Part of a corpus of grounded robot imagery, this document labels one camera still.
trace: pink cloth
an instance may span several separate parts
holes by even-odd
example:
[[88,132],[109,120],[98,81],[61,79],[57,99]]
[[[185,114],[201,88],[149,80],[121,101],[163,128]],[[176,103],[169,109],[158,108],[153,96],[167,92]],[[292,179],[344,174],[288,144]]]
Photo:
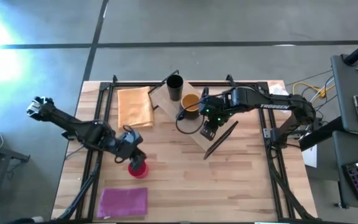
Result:
[[147,214],[147,188],[103,189],[98,218]]

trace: cup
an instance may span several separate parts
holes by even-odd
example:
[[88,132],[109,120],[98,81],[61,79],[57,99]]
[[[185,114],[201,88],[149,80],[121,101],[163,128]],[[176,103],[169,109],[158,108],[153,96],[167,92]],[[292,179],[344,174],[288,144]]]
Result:
[[182,114],[178,115],[178,120],[182,120],[182,119],[196,119],[198,118],[198,116],[200,115],[200,111],[199,111],[199,106],[198,105],[194,105],[189,107],[190,105],[193,105],[197,102],[199,102],[200,98],[195,95],[195,94],[187,94],[183,97],[183,99],[181,99],[180,101],[180,111],[179,113],[184,110],[182,112]]
[[143,179],[149,173],[149,167],[146,164],[146,162],[143,162],[143,164],[140,165],[139,169],[133,170],[131,167],[131,164],[128,164],[128,172],[131,176],[133,176],[135,178]]
[[171,75],[167,79],[167,88],[169,98],[172,101],[179,101],[181,98],[181,91],[183,89],[183,79],[179,75]]

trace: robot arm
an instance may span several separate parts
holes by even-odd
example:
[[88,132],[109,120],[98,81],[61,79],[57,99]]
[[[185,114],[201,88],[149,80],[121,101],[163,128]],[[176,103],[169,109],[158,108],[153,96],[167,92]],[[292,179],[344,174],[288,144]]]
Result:
[[37,121],[50,121],[65,130],[63,137],[77,139],[85,148],[107,151],[116,155],[116,162],[130,160],[133,170],[137,170],[146,159],[146,155],[137,145],[143,139],[139,132],[126,129],[116,137],[116,132],[104,121],[80,121],[57,109],[51,98],[35,97],[27,108],[27,115]]
[[309,125],[316,118],[311,103],[300,95],[273,95],[251,86],[235,87],[218,95],[209,95],[205,87],[200,100],[200,114],[208,118],[200,133],[213,140],[218,128],[236,113],[253,109],[290,110],[291,116],[279,127],[271,130],[272,146],[286,148],[287,137],[301,125]]

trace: yellow cable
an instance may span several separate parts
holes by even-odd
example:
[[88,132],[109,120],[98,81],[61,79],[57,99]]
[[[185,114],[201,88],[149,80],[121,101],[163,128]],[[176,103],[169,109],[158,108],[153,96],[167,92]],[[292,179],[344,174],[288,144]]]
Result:
[[294,85],[292,85],[292,94],[295,94],[295,87],[299,84],[302,84],[302,85],[305,85],[305,86],[308,86],[312,89],[314,89],[316,92],[319,92],[320,90],[320,93],[318,94],[318,97],[316,97],[312,103],[314,103],[318,98],[325,98],[326,97],[326,92],[330,89],[332,89],[335,84],[333,84],[332,86],[330,87],[327,87],[325,90],[324,90],[324,87],[322,88],[318,88],[318,87],[315,87],[313,85],[310,85],[309,83],[305,83],[305,82],[297,82],[297,83],[294,83]]
[[312,89],[314,89],[314,90],[316,90],[316,91],[320,91],[319,88],[317,88],[317,87],[315,87],[315,86],[313,86],[313,85],[310,85],[309,83],[297,82],[297,83],[295,83],[294,85],[292,85],[292,94],[295,94],[295,87],[296,87],[297,85],[299,85],[299,84],[303,84],[303,85],[308,86],[308,87],[310,87],[310,88],[312,88]]
[[333,84],[332,86],[328,87],[325,91],[324,91],[324,87],[321,90],[321,92],[319,93],[318,97],[316,97],[313,102],[311,102],[312,104],[318,99],[318,98],[325,98],[326,97],[326,92],[330,89],[332,89],[335,86],[335,84]]

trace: wooden table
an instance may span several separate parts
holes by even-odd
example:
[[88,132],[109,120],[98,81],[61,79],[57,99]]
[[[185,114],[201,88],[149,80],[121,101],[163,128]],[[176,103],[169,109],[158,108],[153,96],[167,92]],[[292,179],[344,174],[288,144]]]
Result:
[[[269,85],[277,83],[284,87],[283,81],[268,81]],[[99,84],[100,82],[84,82],[76,112],[78,119],[93,119]],[[117,134],[120,132],[117,127],[118,89],[121,88],[114,88],[109,115],[109,124]],[[226,89],[228,87],[211,87],[209,93],[217,94]],[[154,127],[137,129],[144,139],[139,148],[147,154],[149,175],[142,180],[134,179],[127,172],[128,161],[116,164],[114,156],[105,152],[95,218],[102,189],[147,187],[149,208],[145,217],[113,218],[105,221],[277,221],[257,110],[235,114],[233,119],[238,120],[239,124],[207,160],[203,160],[205,151],[191,137],[179,133],[172,119],[161,108],[155,110],[154,116]],[[275,111],[278,125],[288,116]],[[67,153],[79,146],[78,142],[70,142]],[[288,147],[283,150],[283,156],[292,192],[302,206],[317,217],[301,151]],[[78,193],[85,158],[86,150],[82,150],[65,161],[52,218],[61,215]],[[84,211],[88,210],[89,194]],[[286,214],[285,200],[281,192],[280,195]]]

